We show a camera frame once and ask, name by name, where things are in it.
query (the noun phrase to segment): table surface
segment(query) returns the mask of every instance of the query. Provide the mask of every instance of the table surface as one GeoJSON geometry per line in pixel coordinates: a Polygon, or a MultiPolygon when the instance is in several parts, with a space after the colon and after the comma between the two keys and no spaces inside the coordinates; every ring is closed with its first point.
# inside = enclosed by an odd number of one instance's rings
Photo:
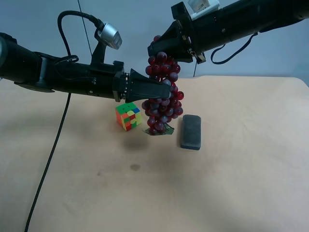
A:
{"type": "MultiPolygon", "coordinates": [[[[29,231],[307,232],[309,88],[227,76],[178,86],[202,118],[200,151],[179,147],[181,118],[173,135],[126,132],[114,100],[72,95],[29,231]]],[[[66,97],[0,82],[2,232],[23,231],[66,97]]]]}

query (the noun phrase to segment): red grape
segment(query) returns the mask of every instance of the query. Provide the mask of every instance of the red grape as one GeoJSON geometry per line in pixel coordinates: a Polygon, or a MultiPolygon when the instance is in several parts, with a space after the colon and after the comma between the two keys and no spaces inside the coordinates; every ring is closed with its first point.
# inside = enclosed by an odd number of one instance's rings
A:
{"type": "Polygon", "coordinates": [[[173,65],[172,72],[180,73],[180,66],[178,64],[173,65]]]}
{"type": "Polygon", "coordinates": [[[159,133],[164,133],[164,132],[166,132],[165,127],[163,127],[161,130],[158,130],[158,132],[159,132],[159,133]]]}
{"type": "Polygon", "coordinates": [[[165,65],[162,66],[162,73],[164,73],[164,74],[170,74],[171,70],[172,70],[172,68],[168,64],[165,64],[165,65]]]}
{"type": "Polygon", "coordinates": [[[161,122],[160,120],[158,120],[155,124],[154,124],[154,128],[159,130],[162,130],[164,128],[164,124],[163,122],[161,122]]]}
{"type": "Polygon", "coordinates": [[[166,85],[169,85],[170,86],[170,81],[168,80],[168,79],[164,79],[163,81],[162,81],[164,84],[166,84],[166,85]]]}
{"type": "Polygon", "coordinates": [[[178,98],[178,100],[182,100],[182,99],[184,98],[184,94],[183,94],[182,91],[179,91],[179,92],[177,93],[177,98],[178,98]]]}
{"type": "Polygon", "coordinates": [[[176,86],[175,89],[173,91],[171,91],[172,93],[177,93],[178,92],[178,87],[176,86]]]}
{"type": "Polygon", "coordinates": [[[165,111],[165,115],[166,116],[172,116],[174,113],[174,109],[173,108],[169,108],[165,111]]]}
{"type": "Polygon", "coordinates": [[[156,55],[156,58],[159,62],[165,62],[168,58],[165,52],[159,52],[158,55],[156,55]]]}
{"type": "Polygon", "coordinates": [[[183,114],[183,109],[181,107],[174,109],[174,113],[180,116],[183,114]]]}
{"type": "Polygon", "coordinates": [[[151,128],[149,129],[149,133],[150,133],[151,135],[155,135],[155,134],[157,133],[157,131],[156,131],[156,129],[155,129],[154,127],[151,127],[151,128]]]}
{"type": "MultiPolygon", "coordinates": [[[[160,36],[155,36],[153,45],[160,39],[160,36]]],[[[183,114],[182,100],[183,92],[178,92],[178,87],[175,82],[178,80],[178,73],[181,68],[174,60],[174,57],[167,56],[165,52],[159,52],[156,56],[148,58],[150,66],[146,68],[146,73],[152,80],[160,81],[166,85],[170,85],[169,98],[167,99],[149,99],[142,103],[142,108],[145,109],[145,114],[150,116],[147,121],[150,135],[162,134],[166,131],[164,125],[173,118],[177,118],[183,114]]]]}
{"type": "Polygon", "coordinates": [[[155,36],[155,37],[154,37],[154,42],[157,42],[158,39],[160,39],[160,37],[161,37],[160,35],[155,36]]]}
{"type": "Polygon", "coordinates": [[[168,56],[167,63],[168,64],[174,64],[174,58],[171,57],[171,56],[168,56]]]}
{"type": "Polygon", "coordinates": [[[155,56],[149,57],[149,58],[148,58],[148,63],[149,63],[150,65],[154,65],[154,63],[155,63],[155,56]]]}
{"type": "Polygon", "coordinates": [[[171,72],[169,75],[169,80],[171,82],[176,82],[178,80],[178,74],[175,72],[171,72]]]}
{"type": "Polygon", "coordinates": [[[176,119],[176,118],[178,118],[178,115],[177,115],[177,114],[173,114],[173,115],[172,115],[172,118],[173,118],[173,119],[176,119]]]}
{"type": "Polygon", "coordinates": [[[157,116],[157,114],[159,113],[157,109],[150,109],[148,110],[148,113],[151,115],[151,116],[157,116]]]}
{"type": "Polygon", "coordinates": [[[155,124],[155,119],[154,119],[154,118],[148,119],[147,125],[148,125],[149,127],[152,127],[154,124],[155,124]]]}
{"type": "Polygon", "coordinates": [[[144,102],[141,104],[141,107],[142,107],[144,110],[148,110],[148,109],[150,108],[150,102],[149,102],[149,100],[144,101],[144,102]]]}
{"type": "Polygon", "coordinates": [[[147,66],[146,68],[146,74],[147,75],[151,75],[151,73],[153,72],[153,68],[151,66],[147,66]]]}
{"type": "Polygon", "coordinates": [[[153,72],[154,74],[160,74],[160,72],[161,72],[161,66],[158,65],[158,64],[153,65],[153,66],[152,66],[152,72],[153,72]]]}
{"type": "Polygon", "coordinates": [[[182,103],[180,101],[177,102],[177,104],[175,105],[175,108],[179,108],[182,106],[182,103]]]}
{"type": "Polygon", "coordinates": [[[169,104],[169,99],[163,99],[161,105],[167,106],[169,104]]]}
{"type": "Polygon", "coordinates": [[[163,122],[163,123],[166,123],[168,121],[168,119],[169,118],[167,116],[165,116],[165,115],[160,117],[160,121],[163,122]]]}
{"type": "Polygon", "coordinates": [[[162,102],[161,98],[154,99],[154,103],[156,104],[160,104],[161,102],[162,102]]]}
{"type": "Polygon", "coordinates": [[[150,113],[149,113],[149,110],[145,110],[145,114],[146,114],[146,116],[148,116],[148,117],[151,116],[150,113]]]}
{"type": "Polygon", "coordinates": [[[168,107],[166,105],[160,105],[159,111],[164,112],[168,107]]]}
{"type": "Polygon", "coordinates": [[[176,84],[175,82],[172,82],[170,85],[170,91],[173,92],[175,90],[176,84]]]}
{"type": "Polygon", "coordinates": [[[154,103],[150,104],[150,108],[151,108],[152,110],[158,109],[159,106],[160,106],[159,104],[154,104],[154,103]]]}
{"type": "Polygon", "coordinates": [[[177,103],[178,103],[178,99],[177,98],[173,97],[173,98],[170,99],[170,105],[171,106],[176,106],[177,103]]]}

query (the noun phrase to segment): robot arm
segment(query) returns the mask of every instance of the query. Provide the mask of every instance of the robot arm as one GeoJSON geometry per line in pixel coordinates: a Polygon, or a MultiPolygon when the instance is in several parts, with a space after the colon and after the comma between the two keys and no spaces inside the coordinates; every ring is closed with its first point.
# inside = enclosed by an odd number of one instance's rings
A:
{"type": "Polygon", "coordinates": [[[165,51],[176,60],[205,62],[203,52],[231,41],[309,18],[308,0],[239,0],[192,20],[184,3],[172,7],[175,21],[148,47],[150,56],[165,51]]]}
{"type": "MultiPolygon", "coordinates": [[[[148,47],[150,56],[164,51],[180,62],[206,61],[204,52],[257,32],[285,27],[309,18],[308,0],[240,0],[192,20],[183,2],[174,5],[175,21],[158,41],[148,47]]],[[[104,63],[106,46],[118,49],[121,38],[111,25],[80,12],[65,15],[87,17],[97,27],[98,45],[90,65],[77,63],[76,56],[57,58],[31,52],[16,39],[0,33],[0,77],[31,90],[54,90],[133,102],[168,98],[169,86],[138,74],[124,72],[123,62],[104,63]]]]}

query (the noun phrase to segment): black cable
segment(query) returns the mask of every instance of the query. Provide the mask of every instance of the black cable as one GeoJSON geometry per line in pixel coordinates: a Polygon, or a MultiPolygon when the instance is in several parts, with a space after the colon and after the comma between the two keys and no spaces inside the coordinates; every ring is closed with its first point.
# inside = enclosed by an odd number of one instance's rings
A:
{"type": "MultiPolygon", "coordinates": [[[[78,15],[78,16],[86,17],[86,18],[88,18],[89,15],[88,15],[88,14],[84,14],[84,13],[80,13],[80,12],[65,11],[65,12],[62,12],[62,13],[58,16],[58,29],[59,29],[61,38],[63,39],[63,42],[64,42],[64,45],[65,45],[65,47],[66,47],[67,53],[68,53],[68,57],[66,57],[66,58],[72,58],[72,57],[75,58],[74,56],[71,56],[70,48],[69,48],[67,39],[66,39],[66,37],[65,37],[65,35],[64,35],[64,33],[63,33],[63,29],[62,29],[62,18],[63,18],[64,16],[66,16],[66,15],[78,15]]],[[[45,169],[44,169],[42,178],[41,178],[41,180],[40,180],[40,183],[39,183],[37,192],[36,192],[36,194],[35,194],[35,197],[34,197],[34,200],[33,200],[33,203],[32,203],[32,206],[31,206],[31,209],[30,209],[28,218],[27,218],[27,222],[26,222],[26,226],[25,226],[25,232],[28,232],[28,228],[29,228],[29,225],[30,225],[31,217],[32,217],[32,214],[33,214],[33,211],[34,211],[36,202],[37,202],[37,200],[38,200],[38,197],[39,197],[39,194],[40,194],[40,191],[41,191],[41,188],[42,188],[44,179],[45,179],[45,177],[46,177],[46,174],[47,174],[47,171],[48,171],[50,162],[51,162],[51,160],[52,160],[52,157],[53,157],[55,148],[56,148],[56,146],[57,146],[57,143],[58,143],[58,140],[59,140],[59,137],[60,137],[60,134],[61,134],[61,130],[62,130],[62,127],[63,127],[64,119],[66,118],[66,115],[67,115],[67,111],[68,111],[68,108],[69,108],[70,99],[71,99],[71,93],[68,94],[66,107],[65,107],[64,112],[63,112],[63,115],[62,115],[62,119],[61,119],[61,122],[60,122],[60,125],[59,125],[59,129],[58,129],[58,132],[57,132],[57,136],[56,136],[56,139],[55,139],[53,148],[52,148],[52,150],[51,150],[51,152],[50,152],[50,155],[49,155],[47,164],[46,164],[46,166],[45,166],[45,169]]]]}
{"type": "Polygon", "coordinates": [[[194,68],[194,73],[193,73],[193,77],[195,77],[195,72],[197,70],[197,61],[195,61],[195,68],[194,68]]]}
{"type": "Polygon", "coordinates": [[[75,16],[79,16],[79,17],[82,17],[82,18],[86,18],[90,22],[92,22],[95,25],[96,28],[101,28],[103,26],[103,23],[102,23],[101,20],[95,18],[94,16],[86,14],[86,13],[82,13],[82,12],[79,12],[79,11],[64,11],[64,12],[60,13],[60,15],[58,16],[58,20],[57,20],[58,28],[59,28],[60,35],[63,39],[64,45],[66,47],[66,50],[68,52],[68,55],[70,56],[71,52],[70,52],[70,49],[69,49],[68,41],[67,41],[67,39],[66,39],[66,37],[63,33],[63,30],[62,30],[62,19],[67,15],[75,15],[75,16]]]}
{"type": "MultiPolygon", "coordinates": [[[[82,13],[82,8],[81,8],[81,4],[80,4],[79,0],[77,0],[77,2],[78,2],[79,11],[82,13]]],[[[88,42],[88,47],[89,47],[89,50],[90,50],[90,55],[92,56],[92,51],[91,51],[91,47],[90,47],[90,42],[89,42],[89,38],[88,38],[88,33],[87,33],[87,30],[86,30],[85,21],[84,21],[84,18],[83,18],[83,17],[82,17],[82,20],[83,20],[83,25],[84,25],[85,33],[86,33],[86,38],[87,38],[87,42],[88,42]]]]}
{"type": "Polygon", "coordinates": [[[247,41],[247,43],[245,43],[245,45],[244,45],[243,47],[241,47],[240,50],[238,50],[237,52],[235,52],[233,55],[231,55],[229,58],[227,58],[227,59],[224,60],[224,61],[221,61],[221,62],[214,62],[214,61],[213,61],[213,56],[214,56],[214,54],[215,54],[217,51],[220,51],[222,48],[224,48],[224,47],[225,47],[225,44],[224,44],[222,47],[220,47],[220,48],[214,50],[213,53],[211,54],[211,61],[212,61],[212,63],[214,63],[214,64],[225,64],[225,63],[227,63],[227,62],[230,61],[232,58],[234,58],[236,55],[238,55],[240,52],[242,52],[243,50],[245,50],[245,48],[248,47],[248,45],[251,43],[251,40],[252,40],[252,38],[253,38],[254,36],[257,36],[257,33],[253,34],[253,35],[250,37],[250,39],[247,41]]]}
{"type": "Polygon", "coordinates": [[[46,177],[46,174],[47,174],[47,171],[48,171],[48,168],[49,168],[49,164],[50,164],[50,162],[51,162],[51,160],[52,160],[52,157],[53,157],[55,148],[56,148],[56,146],[57,146],[58,139],[59,139],[60,133],[61,133],[61,129],[62,129],[62,126],[63,126],[63,123],[64,123],[64,119],[65,119],[66,114],[67,114],[67,111],[68,111],[70,99],[71,99],[71,93],[68,94],[67,104],[66,104],[66,107],[65,107],[64,112],[63,112],[63,115],[62,115],[62,119],[61,119],[61,122],[60,122],[60,126],[59,126],[59,129],[58,129],[58,133],[57,133],[57,136],[56,136],[56,139],[55,139],[55,142],[54,142],[52,151],[50,152],[50,155],[49,155],[47,164],[46,164],[45,169],[44,169],[44,173],[43,173],[43,175],[42,175],[41,181],[40,181],[40,183],[39,183],[39,187],[38,187],[37,192],[36,192],[36,194],[35,194],[35,197],[34,197],[34,200],[33,200],[33,203],[32,203],[32,206],[31,206],[31,209],[30,209],[30,212],[29,212],[29,215],[28,215],[28,219],[27,219],[26,227],[25,227],[25,232],[28,231],[28,228],[29,228],[29,225],[30,225],[30,221],[31,221],[31,217],[32,217],[32,214],[33,214],[33,211],[34,211],[35,204],[36,204],[36,202],[37,202],[37,200],[38,200],[38,197],[39,197],[39,194],[40,194],[40,191],[41,191],[41,188],[42,188],[44,179],[45,179],[45,177],[46,177]]]}

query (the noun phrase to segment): rubik's cube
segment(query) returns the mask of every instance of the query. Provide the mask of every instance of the rubik's cube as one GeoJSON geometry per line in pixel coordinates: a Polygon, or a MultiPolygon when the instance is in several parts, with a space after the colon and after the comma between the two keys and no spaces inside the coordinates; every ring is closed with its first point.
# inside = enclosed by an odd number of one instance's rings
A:
{"type": "Polygon", "coordinates": [[[116,107],[116,117],[118,123],[129,131],[141,123],[140,110],[134,103],[126,103],[116,107]]]}

